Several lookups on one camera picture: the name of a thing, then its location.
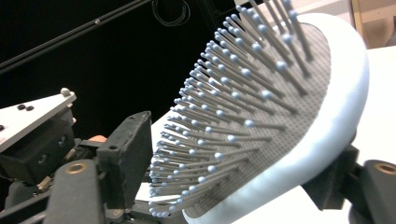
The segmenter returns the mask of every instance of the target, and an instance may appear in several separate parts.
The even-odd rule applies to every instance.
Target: brush bristle
[[[242,21],[226,19],[186,79],[150,166],[153,216],[201,216],[289,153],[318,113],[326,39],[298,22],[290,1],[272,2],[274,28],[254,1],[255,10],[237,7]]]

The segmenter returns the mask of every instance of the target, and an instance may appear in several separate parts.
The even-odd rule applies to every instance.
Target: hairbrush
[[[236,7],[167,113],[150,213],[230,223],[323,171],[358,126],[366,48],[344,21],[265,1]]]

